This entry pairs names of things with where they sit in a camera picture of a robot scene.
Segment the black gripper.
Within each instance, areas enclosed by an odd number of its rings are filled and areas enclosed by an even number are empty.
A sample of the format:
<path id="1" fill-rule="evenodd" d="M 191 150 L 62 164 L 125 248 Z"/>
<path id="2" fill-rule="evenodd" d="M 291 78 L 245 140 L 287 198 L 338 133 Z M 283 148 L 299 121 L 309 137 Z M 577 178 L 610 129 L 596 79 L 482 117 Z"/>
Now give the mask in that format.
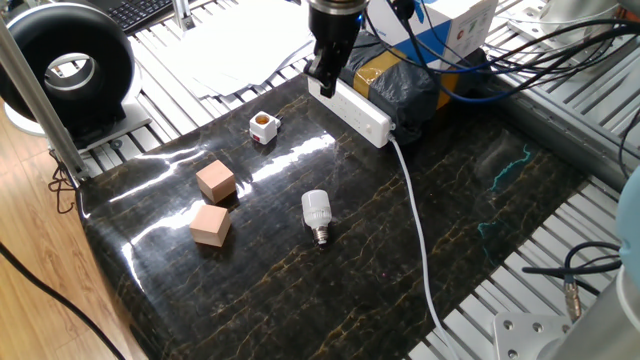
<path id="1" fill-rule="evenodd" d="M 309 28 L 314 35 L 314 57 L 304 73 L 321 84 L 321 94 L 334 96 L 361 28 L 363 3 L 310 3 Z"/>

